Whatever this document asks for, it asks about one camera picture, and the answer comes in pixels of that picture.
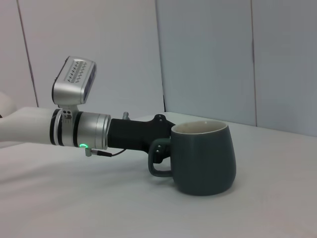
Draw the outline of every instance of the green led light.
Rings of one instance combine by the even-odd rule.
[[[88,145],[86,145],[86,144],[80,144],[79,147],[80,147],[80,148],[88,148]]]

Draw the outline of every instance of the wire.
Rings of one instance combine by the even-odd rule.
[[[123,152],[126,151],[126,150],[127,150],[127,149],[121,150],[120,152],[118,152],[118,153],[116,153],[116,154],[113,154],[111,157],[116,156],[116,155],[119,155],[119,154],[123,153]]]
[[[109,153],[109,152],[106,152],[106,151],[97,150],[97,155],[106,156],[106,157],[113,157],[113,156],[116,156],[116,155],[119,155],[119,154],[123,153],[124,151],[126,151],[126,149],[121,150],[120,152],[118,152],[116,154],[112,154],[112,153]]]

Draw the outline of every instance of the white table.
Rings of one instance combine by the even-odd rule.
[[[202,119],[165,114],[174,123]],[[144,152],[87,158],[78,148],[0,149],[0,237],[316,237],[317,138],[229,127],[237,177],[229,191],[207,197],[151,176]],[[168,166],[166,159],[160,167]]]

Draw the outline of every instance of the ceramic mug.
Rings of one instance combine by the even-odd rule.
[[[170,150],[171,171],[154,168],[156,156]],[[229,126],[207,120],[175,125],[170,139],[153,141],[149,171],[156,177],[173,177],[186,194],[204,196],[228,190],[236,176],[236,161]]]

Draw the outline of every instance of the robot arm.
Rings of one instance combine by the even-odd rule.
[[[108,147],[148,153],[158,138],[169,138],[173,123],[164,115],[152,121],[111,119],[110,115],[78,111],[87,101],[96,75],[96,63],[68,57],[52,89],[52,100],[59,109],[23,108],[0,119],[0,141],[18,141],[105,150]],[[107,156],[106,152],[94,154]],[[164,152],[160,158],[166,158]]]
[[[16,105],[6,94],[0,92],[0,118],[6,117],[16,111]]]

